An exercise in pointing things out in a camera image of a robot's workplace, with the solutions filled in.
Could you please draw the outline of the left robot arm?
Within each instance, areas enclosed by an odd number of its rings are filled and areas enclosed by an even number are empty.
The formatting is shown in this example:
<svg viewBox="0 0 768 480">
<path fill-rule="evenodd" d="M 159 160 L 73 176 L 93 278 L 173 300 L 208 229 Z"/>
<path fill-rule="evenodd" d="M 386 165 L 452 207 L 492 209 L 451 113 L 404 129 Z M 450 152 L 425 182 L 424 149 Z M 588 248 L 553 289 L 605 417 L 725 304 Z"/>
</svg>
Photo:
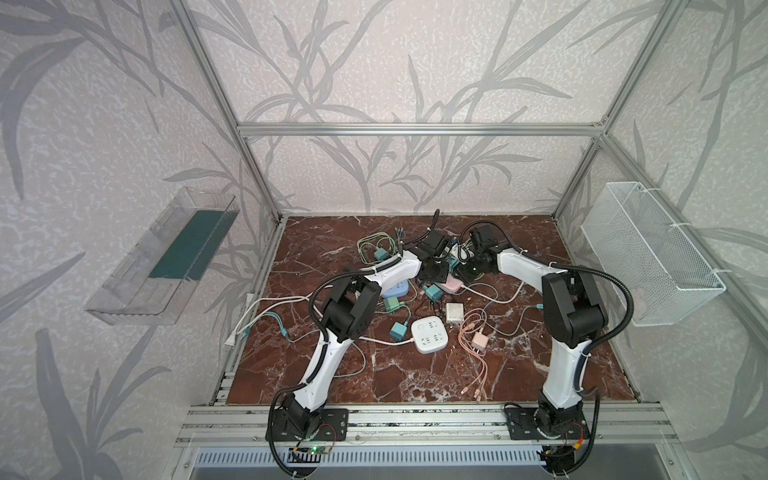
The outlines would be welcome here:
<svg viewBox="0 0 768 480">
<path fill-rule="evenodd" d="M 320 331 L 318 343 L 300 382 L 279 390 L 273 399 L 276 413 L 293 429 L 306 435 L 319 428 L 333 377 L 348 348 L 369 328 L 381 294 L 411 279 L 445 280 L 449 245 L 449 238 L 431 227 L 412 241 L 401 241 L 394 256 L 363 269 L 346 269 L 312 292 L 310 307 L 330 288 L 321 312 L 310 313 Z"/>
</svg>

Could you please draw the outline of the white power strip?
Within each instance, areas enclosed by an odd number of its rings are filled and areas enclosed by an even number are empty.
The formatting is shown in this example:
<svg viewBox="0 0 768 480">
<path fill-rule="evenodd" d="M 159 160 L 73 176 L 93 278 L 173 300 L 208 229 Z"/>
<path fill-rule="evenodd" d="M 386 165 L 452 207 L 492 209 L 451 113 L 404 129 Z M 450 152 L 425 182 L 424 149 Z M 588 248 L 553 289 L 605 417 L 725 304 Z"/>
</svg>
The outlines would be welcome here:
<svg viewBox="0 0 768 480">
<path fill-rule="evenodd" d="M 411 336 L 421 354 L 431 354 L 448 345 L 449 336 L 445 324 L 438 316 L 428 316 L 414 321 Z"/>
</svg>

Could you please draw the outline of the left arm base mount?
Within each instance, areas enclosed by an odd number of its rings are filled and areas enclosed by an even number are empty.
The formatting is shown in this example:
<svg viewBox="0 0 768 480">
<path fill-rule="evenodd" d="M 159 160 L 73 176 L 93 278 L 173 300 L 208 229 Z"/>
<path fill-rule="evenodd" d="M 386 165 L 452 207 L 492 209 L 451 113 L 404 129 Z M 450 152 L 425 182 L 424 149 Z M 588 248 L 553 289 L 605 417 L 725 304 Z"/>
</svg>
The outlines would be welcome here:
<svg viewBox="0 0 768 480">
<path fill-rule="evenodd" d="M 284 408 L 276 409 L 269 420 L 265 434 L 267 440 L 276 442 L 298 441 L 343 441 L 349 424 L 349 410 L 342 408 L 320 409 L 314 413 L 301 414 Z"/>
</svg>

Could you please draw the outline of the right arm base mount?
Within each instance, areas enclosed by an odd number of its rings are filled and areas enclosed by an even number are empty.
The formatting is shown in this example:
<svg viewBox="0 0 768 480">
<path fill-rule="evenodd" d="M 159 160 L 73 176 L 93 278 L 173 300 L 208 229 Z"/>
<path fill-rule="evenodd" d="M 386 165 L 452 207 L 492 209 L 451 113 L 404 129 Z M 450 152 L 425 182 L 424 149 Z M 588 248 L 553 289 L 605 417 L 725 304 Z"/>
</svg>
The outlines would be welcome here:
<svg viewBox="0 0 768 480">
<path fill-rule="evenodd" d="M 523 407 L 510 402 L 504 405 L 503 414 L 511 440 L 584 441 L 591 438 L 582 403 L 556 409 L 547 403 Z"/>
</svg>

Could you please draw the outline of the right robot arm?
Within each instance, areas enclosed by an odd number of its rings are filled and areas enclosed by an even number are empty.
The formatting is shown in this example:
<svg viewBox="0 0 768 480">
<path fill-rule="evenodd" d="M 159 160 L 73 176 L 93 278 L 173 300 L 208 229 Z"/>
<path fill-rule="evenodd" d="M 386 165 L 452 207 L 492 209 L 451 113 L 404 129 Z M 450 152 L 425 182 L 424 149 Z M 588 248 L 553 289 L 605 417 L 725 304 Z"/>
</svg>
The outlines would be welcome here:
<svg viewBox="0 0 768 480">
<path fill-rule="evenodd" d="M 545 262 L 528 253 L 509 236 L 494 232 L 493 221 L 475 221 L 457 240 L 456 275 L 465 283 L 479 274 L 504 274 L 534 287 L 543 300 L 544 325 L 552 338 L 547 379 L 538 400 L 538 420 L 545 427 L 570 423 L 581 413 L 583 400 L 597 397 L 598 388 L 582 387 L 584 368 L 591 352 L 616 337 L 632 320 L 635 302 L 630 289 L 604 271 L 579 265 Z M 596 279 L 612 283 L 625 299 L 620 323 L 607 330 L 608 311 Z"/>
</svg>

